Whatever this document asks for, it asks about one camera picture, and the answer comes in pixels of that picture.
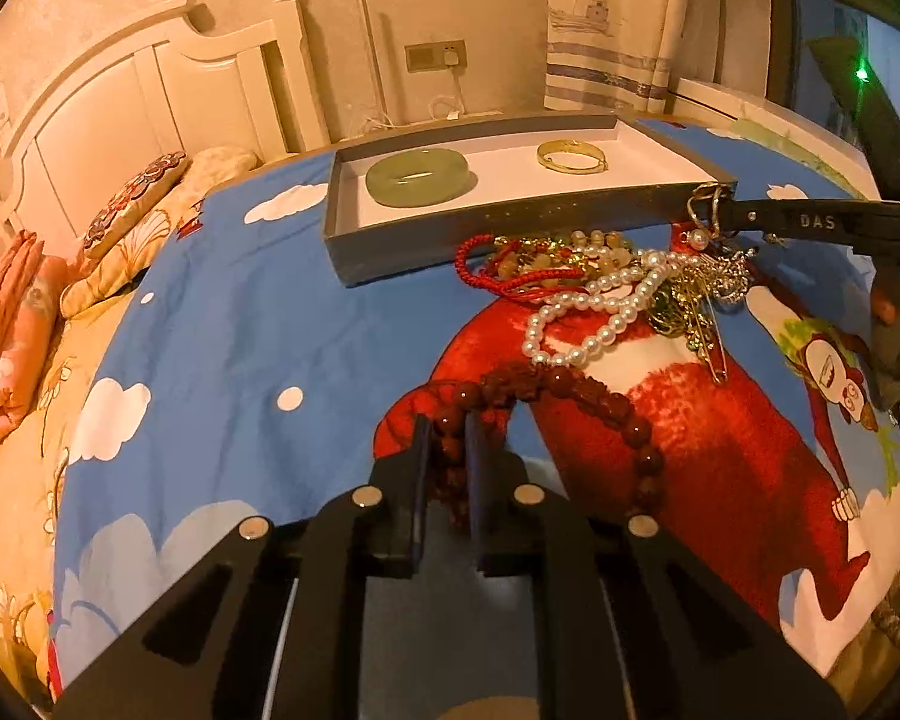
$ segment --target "pearl necklace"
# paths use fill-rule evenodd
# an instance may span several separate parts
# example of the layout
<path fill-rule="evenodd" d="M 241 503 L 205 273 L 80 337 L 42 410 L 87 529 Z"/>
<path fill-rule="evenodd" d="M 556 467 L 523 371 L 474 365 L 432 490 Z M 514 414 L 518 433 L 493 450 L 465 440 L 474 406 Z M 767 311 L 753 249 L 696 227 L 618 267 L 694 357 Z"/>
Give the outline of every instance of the pearl necklace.
<path fill-rule="evenodd" d="M 535 365 L 573 365 L 581 367 L 613 346 L 617 337 L 636 321 L 641 311 L 650 306 L 653 293 L 671 276 L 682 272 L 684 266 L 699 266 L 701 258 L 682 252 L 636 250 L 634 260 L 639 263 L 621 268 L 613 274 L 601 276 L 586 285 L 586 293 L 562 292 L 547 298 L 546 304 L 527 319 L 527 331 L 520 350 Z M 625 298 L 614 298 L 607 293 L 624 285 L 636 284 Z M 605 311 L 610 321 L 592 336 L 583 339 L 580 346 L 572 346 L 566 352 L 551 355 L 540 348 L 544 328 L 567 311 Z"/>

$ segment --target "jade bangle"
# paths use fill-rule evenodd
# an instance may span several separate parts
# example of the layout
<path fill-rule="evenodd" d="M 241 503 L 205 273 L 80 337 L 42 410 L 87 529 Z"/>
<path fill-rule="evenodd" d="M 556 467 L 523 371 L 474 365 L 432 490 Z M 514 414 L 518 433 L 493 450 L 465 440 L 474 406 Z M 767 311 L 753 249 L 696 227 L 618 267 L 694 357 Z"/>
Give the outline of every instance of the jade bangle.
<path fill-rule="evenodd" d="M 466 157 L 450 148 L 418 148 L 385 157 L 367 171 L 367 191 L 388 208 L 424 208 L 477 185 Z"/>

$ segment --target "pillow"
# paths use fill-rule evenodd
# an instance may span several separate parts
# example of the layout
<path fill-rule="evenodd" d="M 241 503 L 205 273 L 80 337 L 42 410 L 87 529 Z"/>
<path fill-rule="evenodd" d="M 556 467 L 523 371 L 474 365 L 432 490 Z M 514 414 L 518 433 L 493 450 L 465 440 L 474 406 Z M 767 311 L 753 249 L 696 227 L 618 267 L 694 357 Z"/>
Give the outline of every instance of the pillow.
<path fill-rule="evenodd" d="M 83 253 L 91 260 L 103 257 L 163 199 L 187 170 L 188 163 L 183 151 L 164 154 L 127 181 L 87 227 L 83 234 Z"/>
<path fill-rule="evenodd" d="M 130 284 L 154 261 L 173 230 L 197 215 L 199 202 L 224 181 L 238 178 L 257 166 L 257 155 L 240 146 L 207 148 L 194 156 L 180 183 L 161 199 L 120 242 L 100 260 L 91 260 L 92 271 L 63 290 L 60 314 L 75 317 Z"/>

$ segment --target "orange blanket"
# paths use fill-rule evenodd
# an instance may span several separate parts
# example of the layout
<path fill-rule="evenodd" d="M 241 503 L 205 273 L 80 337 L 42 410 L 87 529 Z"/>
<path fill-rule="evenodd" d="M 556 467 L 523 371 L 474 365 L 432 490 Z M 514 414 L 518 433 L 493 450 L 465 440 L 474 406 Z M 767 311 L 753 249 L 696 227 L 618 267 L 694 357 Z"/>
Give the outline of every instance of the orange blanket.
<path fill-rule="evenodd" d="M 42 257 L 36 276 L 23 282 L 22 299 L 0 350 L 0 442 L 20 426 L 34 400 L 68 276 L 64 260 Z"/>

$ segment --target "gray box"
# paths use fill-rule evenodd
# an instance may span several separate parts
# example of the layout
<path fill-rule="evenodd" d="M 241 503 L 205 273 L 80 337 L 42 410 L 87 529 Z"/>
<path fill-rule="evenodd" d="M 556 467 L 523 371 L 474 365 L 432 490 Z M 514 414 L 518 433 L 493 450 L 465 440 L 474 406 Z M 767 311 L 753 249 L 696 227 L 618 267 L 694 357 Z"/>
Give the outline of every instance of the gray box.
<path fill-rule="evenodd" d="M 736 189 L 735 176 L 682 143 L 633 119 L 618 119 L 612 114 L 546 112 L 426 124 L 337 149 L 327 191 L 323 237 L 338 278 L 351 286 L 451 262 L 463 241 L 481 233 L 533 236 L 568 233 L 575 229 L 624 230 L 687 220 L 687 199 L 701 183 L 698 180 L 525 196 L 410 215 L 355 229 L 347 229 L 352 225 L 343 222 L 341 189 L 346 183 L 343 175 L 352 162 L 382 158 L 409 148 L 519 133 L 549 133 L 548 137 L 541 138 L 543 141 L 559 137 L 560 131 L 614 130 L 618 121 L 692 162 L 713 180 Z"/>

